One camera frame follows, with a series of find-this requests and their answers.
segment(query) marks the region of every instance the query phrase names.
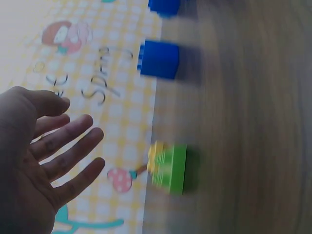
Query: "red mushroom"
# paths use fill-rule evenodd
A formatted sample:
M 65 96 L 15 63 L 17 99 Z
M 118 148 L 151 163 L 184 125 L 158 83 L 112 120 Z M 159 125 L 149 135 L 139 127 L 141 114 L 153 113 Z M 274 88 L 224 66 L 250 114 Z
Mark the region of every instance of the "red mushroom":
M 125 193 L 131 189 L 132 177 L 129 171 L 121 168 L 114 168 L 107 173 L 108 179 L 112 182 L 113 188 L 119 193 Z
M 136 179 L 139 174 L 146 171 L 146 164 L 135 171 L 128 171 L 122 168 L 110 169 L 107 178 L 112 182 L 113 188 L 118 193 L 126 193 L 132 187 L 132 180 Z

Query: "play mat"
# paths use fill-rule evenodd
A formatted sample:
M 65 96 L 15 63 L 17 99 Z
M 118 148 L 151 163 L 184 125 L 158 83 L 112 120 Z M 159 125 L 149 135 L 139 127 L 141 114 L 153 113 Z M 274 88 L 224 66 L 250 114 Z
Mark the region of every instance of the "play mat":
M 71 119 L 90 114 L 105 133 L 94 151 L 53 184 L 70 180 L 96 157 L 106 160 L 98 179 L 60 209 L 54 234 L 142 233 L 147 173 L 140 167 L 151 141 L 156 80 L 140 77 L 137 58 L 140 44 L 161 34 L 161 20 L 147 5 L 19 0 L 1 7 L 3 26 L 12 22 L 1 43 L 8 55 L 1 60 L 2 91 L 14 85 L 52 90 L 70 98 Z M 13 19 L 10 10 L 20 17 Z

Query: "green block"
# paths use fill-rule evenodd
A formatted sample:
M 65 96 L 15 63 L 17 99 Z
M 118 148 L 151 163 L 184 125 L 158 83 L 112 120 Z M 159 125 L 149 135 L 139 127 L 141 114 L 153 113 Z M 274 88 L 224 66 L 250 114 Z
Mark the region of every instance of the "green block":
M 173 159 L 169 192 L 173 194 L 183 193 L 186 149 L 186 145 L 178 145 L 172 148 Z
M 178 145 L 155 155 L 158 171 L 152 175 L 153 185 L 173 194 L 182 194 L 186 149 L 186 145 Z

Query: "blue block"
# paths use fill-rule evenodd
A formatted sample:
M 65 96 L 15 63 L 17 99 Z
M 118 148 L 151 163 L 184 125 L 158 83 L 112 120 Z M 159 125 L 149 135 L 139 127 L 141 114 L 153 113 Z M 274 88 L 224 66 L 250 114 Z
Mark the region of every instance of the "blue block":
M 180 0 L 149 0 L 148 6 L 159 15 L 173 16 L 179 10 Z
M 138 55 L 141 75 L 174 79 L 179 66 L 179 47 L 175 44 L 145 41 Z

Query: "wood grain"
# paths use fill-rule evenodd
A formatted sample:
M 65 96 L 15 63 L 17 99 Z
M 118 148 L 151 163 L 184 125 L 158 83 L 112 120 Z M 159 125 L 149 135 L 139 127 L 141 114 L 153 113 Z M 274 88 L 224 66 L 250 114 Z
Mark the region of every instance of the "wood grain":
M 312 1 L 187 0 L 153 139 L 188 143 L 187 191 L 149 185 L 143 233 L 312 233 Z

